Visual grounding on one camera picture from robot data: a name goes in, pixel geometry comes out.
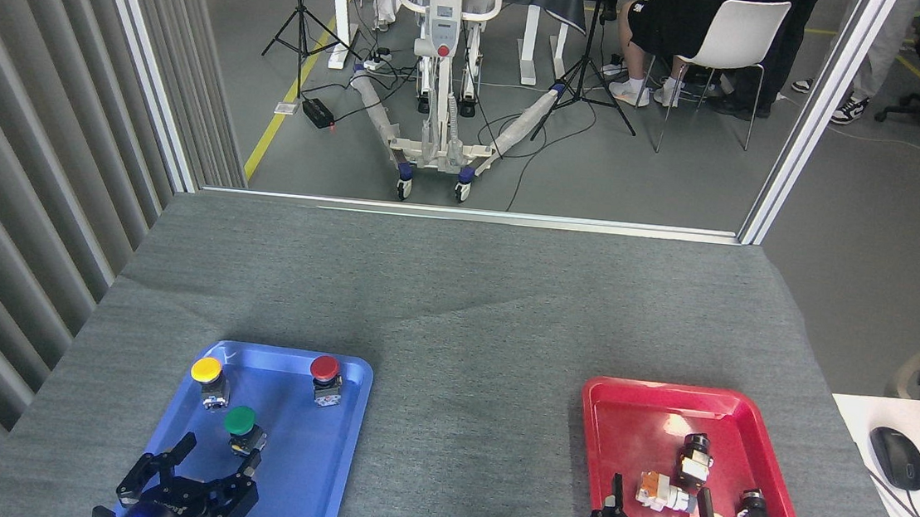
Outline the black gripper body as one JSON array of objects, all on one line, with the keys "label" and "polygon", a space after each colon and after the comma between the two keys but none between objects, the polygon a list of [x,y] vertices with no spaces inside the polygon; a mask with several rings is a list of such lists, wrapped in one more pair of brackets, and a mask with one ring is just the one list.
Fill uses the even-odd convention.
[{"label": "black gripper body", "polygon": [[154,486],[141,493],[122,516],[104,505],[96,505],[92,517],[210,517],[218,486],[212,482],[172,480],[165,488]]}]

